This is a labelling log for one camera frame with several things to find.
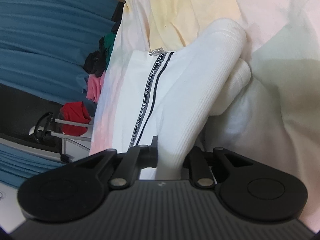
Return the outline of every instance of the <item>blue fabric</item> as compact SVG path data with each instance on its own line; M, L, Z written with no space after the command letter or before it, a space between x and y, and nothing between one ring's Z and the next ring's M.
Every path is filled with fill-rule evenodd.
M63 166L0 144L0 182L18 188L34 175Z
M60 104L83 101L82 69L111 31L115 0L0 0L0 83Z

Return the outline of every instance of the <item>zipper pull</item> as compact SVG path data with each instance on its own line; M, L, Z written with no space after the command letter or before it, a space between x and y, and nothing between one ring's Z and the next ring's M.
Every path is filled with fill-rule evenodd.
M158 49L154 49L152 51L149 51L149 55L152 57L152 56L158 56L160 55L161 53L164 53L164 50L163 48L158 48Z

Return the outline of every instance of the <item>red cloth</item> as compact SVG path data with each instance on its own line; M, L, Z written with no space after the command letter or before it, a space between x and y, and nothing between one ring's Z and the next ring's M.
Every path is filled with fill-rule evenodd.
M66 121L89 123L91 117L89 116L88 110L85 108L83 102L66 103L61 109L60 114ZM80 127L70 124L61 125L61 130L68 135L80 136L83 135L88 128Z

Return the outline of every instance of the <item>pink cloth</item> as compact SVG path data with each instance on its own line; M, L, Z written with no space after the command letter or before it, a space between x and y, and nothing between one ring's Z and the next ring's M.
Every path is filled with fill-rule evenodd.
M100 78L97 78L94 74L89 75L88 79L88 92L86 98L98 103L101 89L104 83L104 76L106 72L104 71Z

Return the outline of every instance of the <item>black stripe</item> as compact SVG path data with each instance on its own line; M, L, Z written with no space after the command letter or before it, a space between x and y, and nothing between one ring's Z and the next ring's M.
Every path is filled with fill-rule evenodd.
M148 104L149 104L149 99L150 99L149 91L150 91L150 88L152 86L153 79L154 79L157 71L159 70L160 66L162 65L166 54L167 53L165 52L165 53L161 53L158 56L156 62L154 63L154 65L153 65L153 67L151 69L151 72L149 74L148 81L147 81L147 84L146 84L146 88L144 90L142 106L141 106L141 109L140 109L140 113L139 113L136 125L135 125L135 127L133 129L133 133L132 133L132 136L131 136L131 141L130 141L129 148L133 146L133 144L134 144L134 142L136 140L136 136L137 136L137 134L139 132L142 120L144 118L144 115L146 113L146 110L147 110L147 107L148 107Z
M173 53L174 53L174 52L171 52L171 53L170 53L170 55L169 55L166 63L164 64L164 67L161 69L161 71L159 72L159 75L157 76L156 83L155 83L155 87L154 87L154 89L153 89L153 100L152 100L152 105L151 105L150 113L149 113L149 115L148 115L148 117L147 117L147 120L146 120L146 122L145 122L142 130L141 130L141 133L140 133L139 138L138 138L138 140L137 140L136 146L137 146L138 143L140 142L140 139L141 139L141 137L142 137L144 128L146 127L147 122L148 122L148 120L149 120L149 118L150 118L150 116L151 116L151 114L152 114L153 108L154 108L154 106L155 106L155 103L156 103L156 92L157 92L157 86L158 86L158 82L159 82L160 76L161 76L162 72L165 70L165 68L167 67L167 64L168 64L168 62L169 62L169 60L170 60L170 58L171 58L171 56L172 56Z

